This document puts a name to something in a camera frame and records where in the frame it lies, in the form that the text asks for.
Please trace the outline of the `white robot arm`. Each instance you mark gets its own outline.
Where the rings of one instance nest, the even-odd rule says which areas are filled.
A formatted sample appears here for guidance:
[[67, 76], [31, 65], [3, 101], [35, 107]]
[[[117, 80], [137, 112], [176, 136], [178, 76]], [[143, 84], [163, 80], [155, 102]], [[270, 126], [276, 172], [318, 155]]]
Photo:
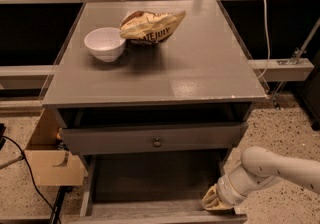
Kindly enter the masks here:
[[240, 205], [247, 196], [287, 180], [316, 194], [320, 193], [320, 163], [278, 155], [252, 146], [241, 155], [241, 163], [211, 186], [202, 199], [205, 210], [216, 212]]

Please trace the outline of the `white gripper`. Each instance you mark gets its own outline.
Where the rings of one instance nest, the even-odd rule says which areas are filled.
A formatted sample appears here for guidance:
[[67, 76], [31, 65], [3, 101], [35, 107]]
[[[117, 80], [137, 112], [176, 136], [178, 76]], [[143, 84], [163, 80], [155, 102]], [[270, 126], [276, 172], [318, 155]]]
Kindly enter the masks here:
[[222, 211], [240, 205], [245, 199], [246, 197], [233, 187], [228, 176], [223, 175], [218, 179], [216, 186], [213, 185], [208, 189], [202, 205], [208, 211]]

